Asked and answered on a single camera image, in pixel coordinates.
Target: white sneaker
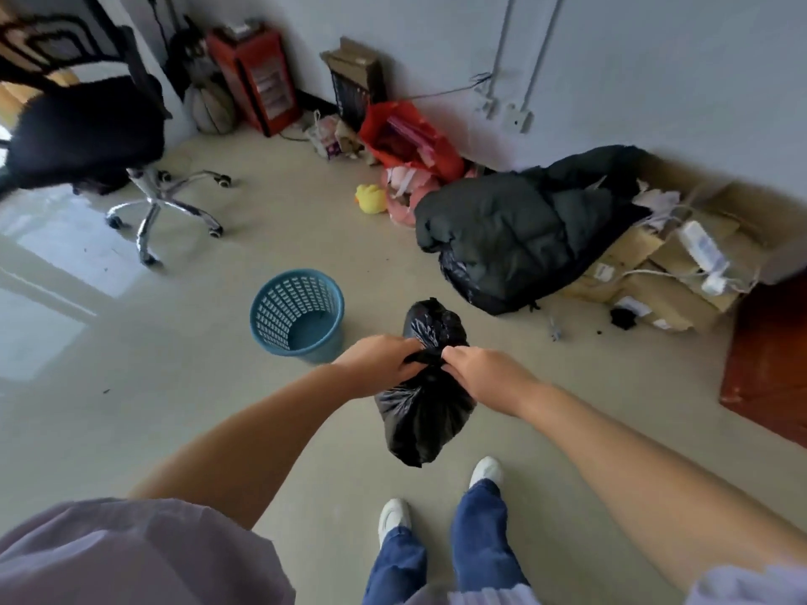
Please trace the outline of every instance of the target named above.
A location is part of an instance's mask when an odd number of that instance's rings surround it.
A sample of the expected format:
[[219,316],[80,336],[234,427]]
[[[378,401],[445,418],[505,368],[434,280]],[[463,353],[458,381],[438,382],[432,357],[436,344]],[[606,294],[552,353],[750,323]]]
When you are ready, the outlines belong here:
[[411,529],[409,519],[409,505],[402,498],[391,498],[387,505],[381,510],[381,517],[378,518],[378,542],[384,544],[384,537],[395,527],[406,527]]
[[470,476],[470,485],[468,488],[485,478],[492,480],[499,488],[501,488],[504,483],[504,469],[501,463],[493,457],[484,457],[476,464],[474,472]]

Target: forearm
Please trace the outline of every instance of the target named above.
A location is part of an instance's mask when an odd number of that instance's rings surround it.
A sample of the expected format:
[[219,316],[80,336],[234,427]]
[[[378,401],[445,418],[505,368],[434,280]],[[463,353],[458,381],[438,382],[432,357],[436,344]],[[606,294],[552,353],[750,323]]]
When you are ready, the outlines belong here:
[[321,366],[227,418],[156,468],[130,498],[179,498],[251,529],[317,429],[349,399],[338,366]]
[[521,417],[575,464],[612,517],[681,590],[709,569],[807,566],[807,536],[717,476],[562,390]]

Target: floor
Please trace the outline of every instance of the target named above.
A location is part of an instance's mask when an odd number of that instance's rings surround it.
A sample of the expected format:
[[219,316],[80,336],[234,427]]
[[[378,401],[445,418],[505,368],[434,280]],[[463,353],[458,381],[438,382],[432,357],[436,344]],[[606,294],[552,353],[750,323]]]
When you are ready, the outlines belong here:
[[[123,495],[187,439],[305,373],[248,330],[256,291],[296,267],[337,280],[348,339],[398,332],[411,303],[437,297],[472,344],[512,353],[807,529],[807,451],[717,404],[728,326],[704,337],[625,332],[601,305],[549,297],[563,330],[553,343],[545,311],[483,314],[412,231],[361,213],[354,189],[377,169],[327,163],[306,144],[249,129],[198,137],[165,167],[239,182],[202,182],[183,196],[219,217],[221,240],[179,213],[161,215],[153,250],[165,265],[153,271],[138,264],[130,234],[103,224],[102,210],[131,187],[95,200],[24,192],[0,204],[0,529],[63,499]],[[257,531],[277,544],[298,602],[358,603],[378,512],[404,497],[432,578],[450,581],[449,523],[486,454],[507,469],[512,547],[545,602],[680,602],[560,453],[484,407],[416,469],[387,452],[374,404],[350,403],[317,433]]]

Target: blue wastebasket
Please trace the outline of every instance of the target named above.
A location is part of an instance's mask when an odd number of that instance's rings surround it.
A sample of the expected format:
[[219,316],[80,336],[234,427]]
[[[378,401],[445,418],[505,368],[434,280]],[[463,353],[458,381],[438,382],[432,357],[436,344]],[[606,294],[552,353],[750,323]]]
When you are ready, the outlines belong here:
[[342,351],[345,298],[329,276],[292,269],[272,278],[249,311],[249,327],[272,354],[328,363]]

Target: hand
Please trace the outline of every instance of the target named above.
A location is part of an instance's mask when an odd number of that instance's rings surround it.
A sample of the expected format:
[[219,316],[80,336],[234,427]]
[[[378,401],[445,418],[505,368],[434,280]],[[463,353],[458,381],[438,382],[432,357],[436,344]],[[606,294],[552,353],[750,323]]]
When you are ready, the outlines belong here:
[[372,335],[359,339],[333,364],[346,370],[350,398],[371,397],[418,375],[425,365],[404,364],[404,359],[419,350],[423,345],[414,338]]
[[482,405],[509,416],[522,416],[537,377],[510,355],[469,346],[443,348],[443,369]]

